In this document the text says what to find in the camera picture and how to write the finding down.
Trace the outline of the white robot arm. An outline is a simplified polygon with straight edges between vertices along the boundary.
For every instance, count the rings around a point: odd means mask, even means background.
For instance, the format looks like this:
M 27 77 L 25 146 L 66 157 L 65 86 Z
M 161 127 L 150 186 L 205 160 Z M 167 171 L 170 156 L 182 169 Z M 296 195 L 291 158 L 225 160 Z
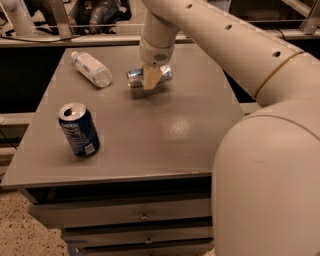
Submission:
M 142 0 L 140 52 L 167 63 L 186 33 L 258 104 L 212 173 L 216 256 L 320 256 L 320 62 L 202 0 Z

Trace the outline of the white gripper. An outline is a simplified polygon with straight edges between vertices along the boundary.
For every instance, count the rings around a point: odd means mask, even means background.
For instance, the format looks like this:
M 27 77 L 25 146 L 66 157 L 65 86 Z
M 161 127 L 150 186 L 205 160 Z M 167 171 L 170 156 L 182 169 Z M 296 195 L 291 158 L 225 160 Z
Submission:
M 159 66 L 167 64 L 174 51 L 174 46 L 159 48 L 151 45 L 144 37 L 141 37 L 139 43 L 139 52 L 143 67 L 143 88 L 152 90 L 161 79 L 161 70 Z

